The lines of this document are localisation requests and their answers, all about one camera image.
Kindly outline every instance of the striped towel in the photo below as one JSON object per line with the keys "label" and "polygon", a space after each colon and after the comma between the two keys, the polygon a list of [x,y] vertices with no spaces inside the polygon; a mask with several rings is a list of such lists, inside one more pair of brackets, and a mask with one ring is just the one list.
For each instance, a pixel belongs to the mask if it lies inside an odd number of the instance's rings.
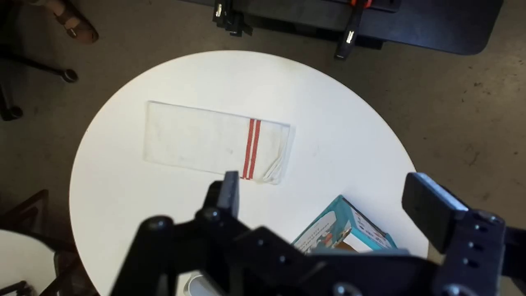
{"label": "striped towel", "polygon": [[150,102],[145,160],[279,185],[290,155],[292,127],[213,111]]}

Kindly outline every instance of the floor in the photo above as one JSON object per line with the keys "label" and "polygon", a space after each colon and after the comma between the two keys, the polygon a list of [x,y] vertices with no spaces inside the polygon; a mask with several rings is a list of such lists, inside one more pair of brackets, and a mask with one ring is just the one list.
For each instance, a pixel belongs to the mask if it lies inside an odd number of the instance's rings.
{"label": "floor", "polygon": [[[68,38],[42,9],[19,19],[25,53],[75,68],[81,81],[14,68],[11,94],[25,111],[0,124],[0,196],[17,203],[52,191],[48,231],[68,227],[73,160],[98,111],[126,83],[164,61],[211,50],[254,50],[310,65],[362,96],[394,127],[420,171],[471,206],[526,226],[526,10],[505,2],[487,50],[453,56],[402,45],[333,60],[334,45],[257,32],[236,40],[211,22],[211,9],[180,0],[76,0],[101,33],[96,45]],[[504,295],[515,295],[505,285]]]}

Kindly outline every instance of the white towel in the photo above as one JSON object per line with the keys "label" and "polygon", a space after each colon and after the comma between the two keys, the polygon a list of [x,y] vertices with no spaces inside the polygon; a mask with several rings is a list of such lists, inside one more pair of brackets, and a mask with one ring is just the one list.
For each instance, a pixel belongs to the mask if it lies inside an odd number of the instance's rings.
{"label": "white towel", "polygon": [[290,155],[292,127],[214,111],[150,102],[145,160],[279,185]]}

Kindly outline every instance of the foot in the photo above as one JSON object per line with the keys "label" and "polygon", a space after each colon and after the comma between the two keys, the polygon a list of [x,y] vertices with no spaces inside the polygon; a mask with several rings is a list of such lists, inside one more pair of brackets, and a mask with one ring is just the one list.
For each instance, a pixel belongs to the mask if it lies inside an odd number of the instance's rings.
{"label": "foot", "polygon": [[94,43],[98,40],[98,33],[90,22],[63,0],[48,0],[47,7],[67,28],[70,37],[83,43]]}

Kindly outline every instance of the red stripe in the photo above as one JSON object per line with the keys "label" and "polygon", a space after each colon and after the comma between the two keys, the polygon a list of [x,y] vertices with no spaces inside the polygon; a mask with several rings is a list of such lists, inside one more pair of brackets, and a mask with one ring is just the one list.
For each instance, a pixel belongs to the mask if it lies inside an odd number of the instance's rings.
{"label": "red stripe", "polygon": [[247,139],[247,150],[246,150],[246,165],[244,165],[244,176],[242,180],[247,178],[249,173],[249,163],[251,163],[251,145],[252,145],[252,137],[254,137],[254,119],[251,119],[251,125],[249,125],[249,139]]}
{"label": "red stripe", "polygon": [[257,168],[257,158],[259,158],[259,144],[261,144],[261,127],[262,127],[262,121],[257,121],[257,132],[256,132],[256,140],[252,145],[252,162],[251,162],[251,175],[249,180],[254,178],[254,170]]}

